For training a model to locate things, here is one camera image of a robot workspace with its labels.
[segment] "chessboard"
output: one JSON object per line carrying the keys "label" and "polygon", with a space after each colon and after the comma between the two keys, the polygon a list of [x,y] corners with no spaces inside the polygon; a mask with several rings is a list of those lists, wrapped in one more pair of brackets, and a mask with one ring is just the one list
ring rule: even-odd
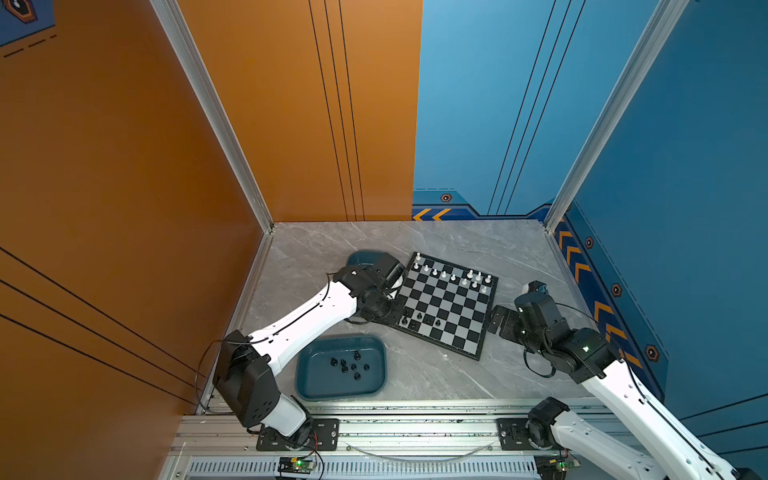
{"label": "chessboard", "polygon": [[398,296],[406,307],[396,329],[480,360],[498,278],[415,252]]}

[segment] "blue wall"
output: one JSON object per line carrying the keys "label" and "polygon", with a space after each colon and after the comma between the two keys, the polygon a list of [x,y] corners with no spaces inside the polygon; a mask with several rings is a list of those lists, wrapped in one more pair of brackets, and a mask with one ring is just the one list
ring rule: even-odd
{"label": "blue wall", "polygon": [[656,3],[590,0],[579,17],[583,0],[425,0],[414,188],[458,191],[480,214],[554,198]]}
{"label": "blue wall", "polygon": [[[767,48],[768,3],[692,1],[576,197],[664,344],[678,417],[768,393]],[[768,397],[685,422],[764,420]],[[768,424],[704,440],[768,445]],[[768,450],[733,458],[765,465]]]}

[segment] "orange wall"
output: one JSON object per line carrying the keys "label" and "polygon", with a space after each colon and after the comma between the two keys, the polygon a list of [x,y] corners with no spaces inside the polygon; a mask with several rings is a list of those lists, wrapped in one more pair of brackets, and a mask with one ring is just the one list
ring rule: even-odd
{"label": "orange wall", "polygon": [[421,0],[179,3],[275,221],[410,218]]}
{"label": "orange wall", "polygon": [[150,3],[55,14],[0,48],[0,247],[167,354],[0,250],[2,471],[156,478],[261,231]]}

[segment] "teal tray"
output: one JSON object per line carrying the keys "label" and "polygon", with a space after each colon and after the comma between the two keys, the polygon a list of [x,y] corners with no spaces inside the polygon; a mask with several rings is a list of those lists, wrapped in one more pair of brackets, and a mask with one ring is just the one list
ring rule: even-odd
{"label": "teal tray", "polygon": [[[360,360],[354,359],[355,351]],[[331,359],[337,364],[331,365]],[[341,360],[347,372],[342,373]],[[355,380],[355,373],[360,380]],[[386,382],[384,343],[370,335],[317,339],[299,354],[296,367],[296,393],[305,400],[341,399],[374,395]]]}

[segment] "gray marble surface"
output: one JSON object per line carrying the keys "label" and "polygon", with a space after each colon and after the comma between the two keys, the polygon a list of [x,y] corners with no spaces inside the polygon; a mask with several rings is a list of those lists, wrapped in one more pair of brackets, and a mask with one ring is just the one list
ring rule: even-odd
{"label": "gray marble surface", "polygon": [[[555,301],[577,306],[536,220],[445,222],[278,223],[243,333],[280,319],[326,285],[326,272],[346,264],[355,250],[384,250],[407,264],[418,251],[499,277],[495,304],[510,306],[523,285],[545,282]],[[574,328],[591,326],[561,308]],[[386,345],[388,379],[370,399],[530,399],[590,396],[563,373],[543,379],[523,363],[522,348],[487,334],[476,361],[387,326],[341,322],[324,336],[370,334]],[[545,360],[531,368],[549,373]],[[277,376],[280,390],[296,393],[296,359]]]}

